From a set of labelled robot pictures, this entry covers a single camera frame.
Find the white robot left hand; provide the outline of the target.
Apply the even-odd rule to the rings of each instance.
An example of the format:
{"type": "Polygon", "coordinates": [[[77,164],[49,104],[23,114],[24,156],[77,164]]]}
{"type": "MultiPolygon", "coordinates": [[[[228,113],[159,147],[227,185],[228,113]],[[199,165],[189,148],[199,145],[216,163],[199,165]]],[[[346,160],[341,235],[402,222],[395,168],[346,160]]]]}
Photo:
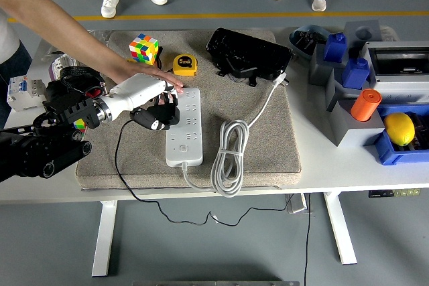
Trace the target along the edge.
{"type": "Polygon", "coordinates": [[[165,80],[146,74],[136,74],[114,86],[108,95],[98,100],[108,123],[117,119],[124,111],[129,111],[130,119],[150,130],[168,130],[178,124],[178,93],[165,80]]]}

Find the person's right hand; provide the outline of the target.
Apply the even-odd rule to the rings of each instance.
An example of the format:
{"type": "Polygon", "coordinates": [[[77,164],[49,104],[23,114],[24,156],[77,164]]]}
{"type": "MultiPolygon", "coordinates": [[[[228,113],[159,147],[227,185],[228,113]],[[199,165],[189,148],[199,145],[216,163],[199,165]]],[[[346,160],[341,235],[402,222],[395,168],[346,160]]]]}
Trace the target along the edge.
{"type": "Polygon", "coordinates": [[[155,66],[150,66],[144,63],[131,63],[125,62],[125,66],[121,71],[113,73],[109,78],[113,80],[116,84],[119,84],[128,78],[131,78],[135,74],[147,74],[161,80],[165,80],[167,83],[174,86],[178,93],[183,92],[183,83],[178,80],[175,76],[160,70],[155,66]]]}

